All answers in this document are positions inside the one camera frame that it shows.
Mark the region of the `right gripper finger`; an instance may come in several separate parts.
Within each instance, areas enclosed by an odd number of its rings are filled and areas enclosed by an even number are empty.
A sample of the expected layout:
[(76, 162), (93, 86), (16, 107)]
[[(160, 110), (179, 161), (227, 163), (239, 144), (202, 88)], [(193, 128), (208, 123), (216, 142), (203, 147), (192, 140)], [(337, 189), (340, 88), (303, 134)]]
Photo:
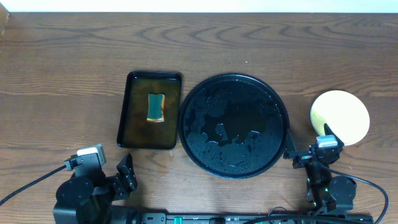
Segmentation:
[(332, 135), (332, 136), (335, 137), (338, 147), (344, 147), (345, 146), (344, 142), (331, 130), (331, 128), (329, 127), (329, 125), (327, 123), (325, 123), (323, 125), (323, 127), (324, 127), (324, 132), (325, 132), (326, 136), (327, 135)]
[(287, 129), (286, 152), (296, 152), (296, 147), (290, 129)]

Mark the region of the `pale yellow plate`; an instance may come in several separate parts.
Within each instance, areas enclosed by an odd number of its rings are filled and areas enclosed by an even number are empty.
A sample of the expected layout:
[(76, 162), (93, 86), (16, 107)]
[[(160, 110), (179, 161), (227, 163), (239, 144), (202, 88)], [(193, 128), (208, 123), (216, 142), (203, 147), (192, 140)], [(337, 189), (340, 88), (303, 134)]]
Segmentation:
[(310, 109), (310, 121), (320, 136), (324, 125), (346, 145), (360, 142), (368, 133), (370, 117), (363, 102), (347, 91), (331, 90), (322, 93)]

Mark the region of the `green and orange sponge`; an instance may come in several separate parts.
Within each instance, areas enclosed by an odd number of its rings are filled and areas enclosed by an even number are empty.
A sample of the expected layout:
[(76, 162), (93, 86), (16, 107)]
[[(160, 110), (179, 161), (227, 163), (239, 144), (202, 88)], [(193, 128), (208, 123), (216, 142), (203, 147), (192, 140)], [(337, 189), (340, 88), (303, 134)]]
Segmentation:
[(149, 94), (148, 96), (148, 110), (147, 121), (163, 122), (164, 121), (164, 104), (165, 95), (163, 94)]

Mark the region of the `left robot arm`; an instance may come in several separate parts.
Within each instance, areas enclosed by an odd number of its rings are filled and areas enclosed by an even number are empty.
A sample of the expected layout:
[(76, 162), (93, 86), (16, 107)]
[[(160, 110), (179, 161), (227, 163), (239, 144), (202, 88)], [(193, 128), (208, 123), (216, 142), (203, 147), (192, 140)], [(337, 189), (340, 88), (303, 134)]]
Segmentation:
[(116, 166), (118, 172), (107, 177), (97, 153), (73, 155), (65, 161), (74, 171), (56, 192), (53, 208), (56, 223), (140, 223), (141, 215), (133, 208), (113, 205), (128, 199), (137, 190), (132, 156), (126, 154)]

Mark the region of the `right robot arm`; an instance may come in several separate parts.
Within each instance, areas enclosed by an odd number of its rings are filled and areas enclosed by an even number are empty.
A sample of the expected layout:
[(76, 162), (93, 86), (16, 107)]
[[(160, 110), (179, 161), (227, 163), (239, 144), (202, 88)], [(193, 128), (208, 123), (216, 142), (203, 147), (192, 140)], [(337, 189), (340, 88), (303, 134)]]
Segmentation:
[(341, 174), (332, 176), (329, 165), (340, 158), (344, 143), (324, 124), (324, 136), (316, 138), (307, 151), (297, 151), (292, 135), (287, 134), (284, 159), (292, 160), (294, 169), (304, 168), (307, 174), (307, 200), (314, 205), (308, 214), (345, 216), (353, 209), (356, 182)]

